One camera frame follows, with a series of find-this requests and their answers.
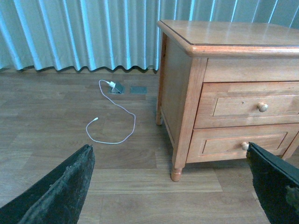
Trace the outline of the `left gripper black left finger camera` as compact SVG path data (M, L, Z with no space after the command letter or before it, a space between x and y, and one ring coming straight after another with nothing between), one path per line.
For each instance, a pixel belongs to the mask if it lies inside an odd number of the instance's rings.
M21 195L1 207L2 224L76 224L95 164L84 145Z

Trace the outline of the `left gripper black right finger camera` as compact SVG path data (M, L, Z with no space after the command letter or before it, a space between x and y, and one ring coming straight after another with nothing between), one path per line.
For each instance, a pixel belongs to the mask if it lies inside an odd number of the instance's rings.
M246 154L253 186L272 224L299 222L299 169L250 142Z

